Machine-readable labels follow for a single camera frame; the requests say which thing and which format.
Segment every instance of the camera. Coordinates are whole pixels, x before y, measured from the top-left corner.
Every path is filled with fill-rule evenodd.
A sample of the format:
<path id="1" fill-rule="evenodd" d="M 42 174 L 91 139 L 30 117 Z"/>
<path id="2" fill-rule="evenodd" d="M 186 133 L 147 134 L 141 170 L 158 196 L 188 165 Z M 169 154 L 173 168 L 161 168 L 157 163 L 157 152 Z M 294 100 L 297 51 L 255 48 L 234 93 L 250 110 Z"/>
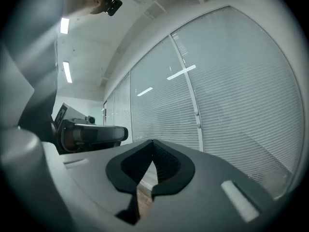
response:
<path id="1" fill-rule="evenodd" d="M 106 10 L 106 13 L 113 16 L 116 11 L 121 7 L 122 2 L 120 0 L 113 0 L 110 7 Z"/>

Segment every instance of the window blind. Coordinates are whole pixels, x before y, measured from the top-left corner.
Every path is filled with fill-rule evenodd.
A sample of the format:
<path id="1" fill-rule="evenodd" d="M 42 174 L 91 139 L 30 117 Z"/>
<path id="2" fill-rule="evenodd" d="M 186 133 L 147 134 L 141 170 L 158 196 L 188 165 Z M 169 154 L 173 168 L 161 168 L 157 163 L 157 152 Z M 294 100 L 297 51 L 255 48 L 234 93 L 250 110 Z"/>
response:
<path id="1" fill-rule="evenodd" d="M 297 166 L 303 112 L 283 53 L 233 8 L 207 14 L 172 34 L 195 92 L 204 151 L 281 196 Z"/>
<path id="2" fill-rule="evenodd" d="M 160 139 L 199 149 L 194 109 L 176 51 L 166 38 L 131 70 L 133 141 Z M 157 184 L 153 163 L 142 180 Z"/>
<path id="3" fill-rule="evenodd" d="M 121 145 L 132 143 L 129 75 L 127 75 L 115 89 L 114 125 L 126 127 L 128 130 L 128 138 L 121 142 Z"/>
<path id="4" fill-rule="evenodd" d="M 109 98 L 106 100 L 106 125 L 114 125 L 114 91 L 111 93 Z"/>

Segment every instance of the black padding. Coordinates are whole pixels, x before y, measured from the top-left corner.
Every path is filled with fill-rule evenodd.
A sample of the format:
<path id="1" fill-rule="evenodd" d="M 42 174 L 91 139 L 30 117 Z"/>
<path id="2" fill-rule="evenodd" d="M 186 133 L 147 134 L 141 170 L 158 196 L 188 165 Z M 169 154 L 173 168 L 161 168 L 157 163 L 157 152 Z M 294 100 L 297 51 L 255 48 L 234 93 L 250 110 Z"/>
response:
<path id="1" fill-rule="evenodd" d="M 181 167 L 179 160 L 158 144 L 154 144 L 153 161 L 159 184 L 173 177 Z"/>
<path id="2" fill-rule="evenodd" d="M 180 192 L 195 173 L 195 166 L 186 155 L 158 140 L 147 140 L 112 158 L 106 166 L 106 174 L 117 190 L 136 195 L 136 187 L 151 161 L 154 161 L 159 182 L 153 188 L 152 197 Z"/>
<path id="3" fill-rule="evenodd" d="M 180 192 L 190 183 L 195 166 L 190 158 L 158 140 L 153 140 L 153 161 L 159 184 L 153 187 L 152 198 Z"/>
<path id="4" fill-rule="evenodd" d="M 112 158 L 106 175 L 118 191 L 136 195 L 136 187 L 152 161 L 152 140 Z"/>
<path id="5" fill-rule="evenodd" d="M 132 195 L 131 202 L 127 210 L 120 211 L 116 217 L 127 223 L 136 224 L 136 222 L 140 219 L 137 194 Z"/>

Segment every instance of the wall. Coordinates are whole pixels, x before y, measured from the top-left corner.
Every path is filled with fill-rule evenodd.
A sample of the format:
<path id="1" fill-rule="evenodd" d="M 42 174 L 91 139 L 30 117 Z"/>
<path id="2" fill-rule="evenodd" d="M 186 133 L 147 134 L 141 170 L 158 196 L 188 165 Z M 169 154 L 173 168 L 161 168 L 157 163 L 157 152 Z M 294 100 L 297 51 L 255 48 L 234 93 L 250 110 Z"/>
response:
<path id="1" fill-rule="evenodd" d="M 156 44 L 184 24 L 193 19 L 220 9 L 232 6 L 261 26 L 277 43 L 293 68 L 298 85 L 301 87 L 303 100 L 305 128 L 304 135 L 309 128 L 309 57 L 308 43 L 293 15 L 282 4 L 281 0 L 212 0 L 204 4 L 184 2 L 169 10 L 169 13 L 153 20 L 131 44 L 125 52 L 114 72 L 110 76 L 104 94 L 104 101 L 118 85 L 130 69 Z M 291 188 L 298 185 L 305 172 L 308 161 L 309 138 L 304 138 L 304 147 L 298 171 Z"/>
<path id="2" fill-rule="evenodd" d="M 57 113 L 63 103 L 71 106 L 85 116 L 93 116 L 96 119 L 97 125 L 103 125 L 103 111 L 101 110 L 104 104 L 102 101 L 91 101 L 64 96 L 56 96 L 56 101 L 52 114 L 53 119 L 55 119 L 55 117 L 57 116 Z"/>
<path id="3" fill-rule="evenodd" d="M 70 84 L 67 82 L 66 86 L 58 85 L 57 95 L 101 102 L 104 98 L 104 88 L 87 87 L 82 81 Z"/>

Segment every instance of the ceiling light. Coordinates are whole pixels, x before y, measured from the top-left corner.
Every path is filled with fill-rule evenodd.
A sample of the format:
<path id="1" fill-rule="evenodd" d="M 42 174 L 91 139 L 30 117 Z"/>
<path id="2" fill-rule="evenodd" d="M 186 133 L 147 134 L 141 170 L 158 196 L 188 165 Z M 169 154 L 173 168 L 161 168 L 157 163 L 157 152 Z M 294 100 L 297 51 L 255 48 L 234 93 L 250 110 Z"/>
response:
<path id="1" fill-rule="evenodd" d="M 60 33 L 68 34 L 70 19 L 62 18 L 60 23 Z"/>
<path id="2" fill-rule="evenodd" d="M 138 94 L 137 96 L 141 96 L 141 95 L 147 93 L 148 91 L 150 91 L 150 90 L 152 90 L 152 89 L 153 89 L 153 88 L 150 87 L 150 88 L 146 89 L 145 91 L 143 91 L 142 93 Z"/>
<path id="3" fill-rule="evenodd" d="M 177 77 L 177 76 L 179 76 L 179 75 L 181 75 L 181 74 L 183 74 L 183 73 L 185 73 L 185 72 L 188 72 L 188 71 L 190 71 L 190 70 L 192 70 L 192 69 L 195 69 L 195 68 L 196 68 L 195 64 L 194 64 L 194 65 L 191 65 L 190 67 L 186 68 L 185 70 L 179 71 L 179 72 L 177 72 L 176 74 L 171 75 L 171 76 L 168 77 L 167 79 L 168 79 L 168 80 L 174 79 L 175 77 Z"/>
<path id="4" fill-rule="evenodd" d="M 69 62 L 63 62 L 64 73 L 66 74 L 66 78 L 68 83 L 72 83 Z"/>

